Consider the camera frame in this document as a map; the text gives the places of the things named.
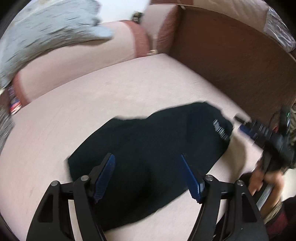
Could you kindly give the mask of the person's right hand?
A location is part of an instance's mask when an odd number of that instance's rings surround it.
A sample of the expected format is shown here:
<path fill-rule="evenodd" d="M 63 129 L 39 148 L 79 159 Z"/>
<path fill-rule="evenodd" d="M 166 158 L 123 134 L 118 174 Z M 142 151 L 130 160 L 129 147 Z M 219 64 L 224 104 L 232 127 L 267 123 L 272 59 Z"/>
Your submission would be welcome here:
<path fill-rule="evenodd" d="M 282 190 L 285 185 L 285 180 L 281 170 L 267 172 L 264 174 L 260 169 L 255 169 L 252 172 L 248 190 L 252 195 L 254 195 L 256 191 L 260 191 L 264 183 L 273 186 L 273 190 L 269 197 L 270 199 L 278 200 L 281 198 Z"/>

